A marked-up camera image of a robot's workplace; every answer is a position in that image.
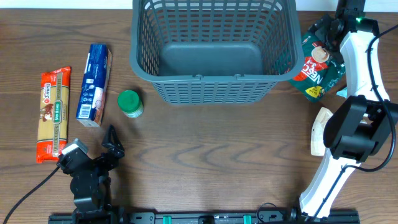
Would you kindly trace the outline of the light blue tissue packet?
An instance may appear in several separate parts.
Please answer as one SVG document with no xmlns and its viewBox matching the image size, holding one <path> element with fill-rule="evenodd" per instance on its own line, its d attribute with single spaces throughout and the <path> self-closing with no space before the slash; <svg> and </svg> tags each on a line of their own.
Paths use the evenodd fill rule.
<svg viewBox="0 0 398 224">
<path fill-rule="evenodd" d="M 336 92 L 336 95 L 337 95 L 337 96 L 340 96 L 340 97 L 343 97 L 343 98 L 347 98 L 347 96 L 348 96 L 347 87 L 345 87 L 345 88 L 343 88 L 343 89 L 337 91 L 337 92 Z"/>
</svg>

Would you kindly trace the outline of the cream plastic food bag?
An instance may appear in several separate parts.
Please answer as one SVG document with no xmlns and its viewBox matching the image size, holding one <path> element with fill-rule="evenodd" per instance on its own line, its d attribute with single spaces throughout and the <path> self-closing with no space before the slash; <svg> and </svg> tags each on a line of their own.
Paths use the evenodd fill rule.
<svg viewBox="0 0 398 224">
<path fill-rule="evenodd" d="M 311 155 L 313 156 L 324 156 L 326 151 L 326 147 L 323 142 L 323 133 L 325 130 L 325 126 L 328 120 L 333 116 L 333 113 L 325 108 L 322 107 L 317 117 L 315 118 L 312 126 L 312 133 L 311 133 Z"/>
</svg>

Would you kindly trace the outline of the green Nescafe coffee bag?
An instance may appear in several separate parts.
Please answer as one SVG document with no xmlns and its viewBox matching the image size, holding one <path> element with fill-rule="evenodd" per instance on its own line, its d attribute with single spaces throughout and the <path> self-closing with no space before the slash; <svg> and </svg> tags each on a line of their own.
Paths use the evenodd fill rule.
<svg viewBox="0 0 398 224">
<path fill-rule="evenodd" d="M 323 42 L 307 32 L 302 37 L 304 64 L 289 83 L 311 102 L 318 102 L 345 75 L 345 65 L 338 63 L 327 51 Z"/>
</svg>

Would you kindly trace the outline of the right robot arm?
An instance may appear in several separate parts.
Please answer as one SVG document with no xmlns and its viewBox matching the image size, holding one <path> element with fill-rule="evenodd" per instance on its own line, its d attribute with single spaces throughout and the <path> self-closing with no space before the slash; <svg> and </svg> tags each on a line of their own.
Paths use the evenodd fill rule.
<svg viewBox="0 0 398 224">
<path fill-rule="evenodd" d="M 299 197 L 297 214 L 290 216 L 297 223 L 329 222 L 348 177 L 356 170 L 383 169 L 397 145 L 397 104 L 384 88 L 377 54 L 383 33 L 364 7 L 363 0 L 339 0 L 334 17 L 325 15 L 309 29 L 344 63 L 347 98 L 325 125 L 323 159 Z"/>
</svg>

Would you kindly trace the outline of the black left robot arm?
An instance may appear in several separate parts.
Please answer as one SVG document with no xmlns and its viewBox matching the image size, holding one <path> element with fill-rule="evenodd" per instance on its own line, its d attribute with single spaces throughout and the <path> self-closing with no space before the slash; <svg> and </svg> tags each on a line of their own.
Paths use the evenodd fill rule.
<svg viewBox="0 0 398 224">
<path fill-rule="evenodd" d="M 79 139 L 67 144 L 58 157 L 57 167 L 70 175 L 70 190 L 76 206 L 73 223 L 125 223 L 124 209 L 111 204 L 109 171 L 117 168 L 125 150 L 110 125 L 101 143 L 107 149 L 92 159 L 87 146 Z"/>
</svg>

